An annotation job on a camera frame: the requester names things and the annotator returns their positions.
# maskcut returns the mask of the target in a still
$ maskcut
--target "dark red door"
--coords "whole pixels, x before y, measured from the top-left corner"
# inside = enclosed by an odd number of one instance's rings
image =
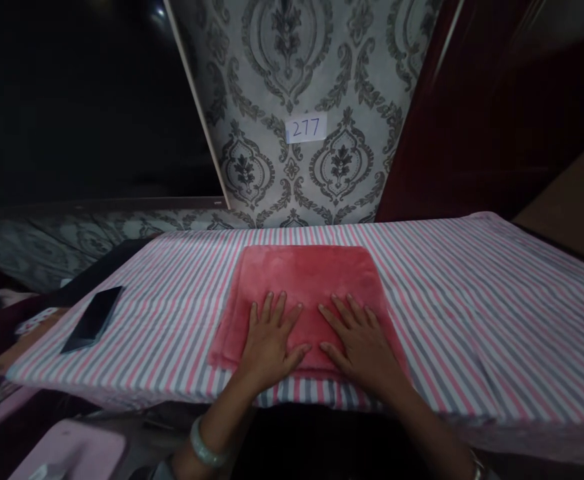
[[[584,150],[584,0],[446,0],[377,221],[510,218]]]

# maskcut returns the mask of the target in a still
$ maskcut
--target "television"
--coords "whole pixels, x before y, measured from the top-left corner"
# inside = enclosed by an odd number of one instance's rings
[[[227,208],[169,17],[162,0],[0,0],[0,218]]]

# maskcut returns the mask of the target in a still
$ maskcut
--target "bracelet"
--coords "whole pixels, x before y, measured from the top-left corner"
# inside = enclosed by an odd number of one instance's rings
[[[472,460],[474,460],[474,468],[475,468],[473,480],[483,480],[485,478],[487,471],[485,470],[485,467],[479,461],[477,456],[474,454],[474,450],[470,449],[470,452],[472,453]]]
[[[221,468],[229,455],[223,454],[219,455],[217,453],[211,452],[203,443],[201,435],[199,434],[199,424],[201,423],[202,416],[194,420],[192,428],[190,430],[190,443],[192,444],[192,450],[197,458],[202,462],[202,464],[207,465],[212,468]]]

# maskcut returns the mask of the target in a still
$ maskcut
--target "number label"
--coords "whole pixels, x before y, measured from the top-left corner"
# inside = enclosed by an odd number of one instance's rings
[[[285,138],[288,143],[323,140],[327,134],[326,113],[306,113],[288,120],[285,124]]]

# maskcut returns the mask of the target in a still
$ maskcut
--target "finger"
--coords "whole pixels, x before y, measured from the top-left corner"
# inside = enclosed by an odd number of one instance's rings
[[[343,340],[343,336],[347,335],[347,328],[345,328],[343,322],[336,318],[334,314],[332,314],[332,312],[330,312],[330,310],[324,307],[323,305],[319,305],[319,311],[321,312],[322,316],[327,320],[327,322],[330,324],[330,327],[332,327],[334,331],[337,333],[339,338]]]
[[[332,363],[334,363],[339,370],[341,370],[343,373],[349,371],[350,361],[345,358],[345,356],[339,351],[338,348],[328,342],[323,342],[320,344],[320,348],[328,357],[330,357]]]
[[[370,322],[370,327],[377,330],[381,330],[381,326],[379,325],[379,320],[377,316],[374,314],[372,309],[367,305],[365,306],[365,313],[367,314],[367,319]]]
[[[306,343],[304,345],[297,345],[292,349],[288,356],[283,361],[285,364],[286,376],[294,372],[299,364],[303,361],[305,354],[312,350],[312,345]]]
[[[352,308],[352,312],[354,313],[354,318],[361,324],[361,325],[368,325],[367,316],[363,309],[359,306],[354,297],[347,294],[347,302],[350,304],[350,308]]]
[[[257,316],[257,303],[252,302],[252,307],[250,308],[250,327],[253,327],[259,322],[259,317]]]
[[[354,326],[357,324],[357,321],[355,320],[354,316],[352,316],[352,312],[350,312],[350,310],[348,310],[347,307],[343,304],[341,299],[332,294],[332,303],[334,303],[334,306],[341,314],[343,323],[350,329],[354,328]]]
[[[268,294],[265,296],[265,302],[263,303],[263,309],[261,310],[261,323],[268,323],[270,321],[272,297],[274,297],[274,293],[272,292],[268,292]]]
[[[301,315],[302,311],[303,311],[303,304],[299,303],[296,307],[294,307],[292,309],[292,311],[290,313],[288,313],[285,316],[285,320],[283,320],[283,324],[282,324],[281,328],[283,330],[283,334],[285,335],[286,339],[290,335],[290,332],[292,331],[292,328],[294,328],[294,325],[296,325],[297,320],[299,319],[299,316]]]
[[[283,316],[283,310],[285,309],[286,298],[287,298],[287,294],[285,292],[281,292],[279,294],[279,299],[277,300],[277,304],[274,307],[274,312],[272,312],[271,320],[277,326],[281,324],[281,317]]]

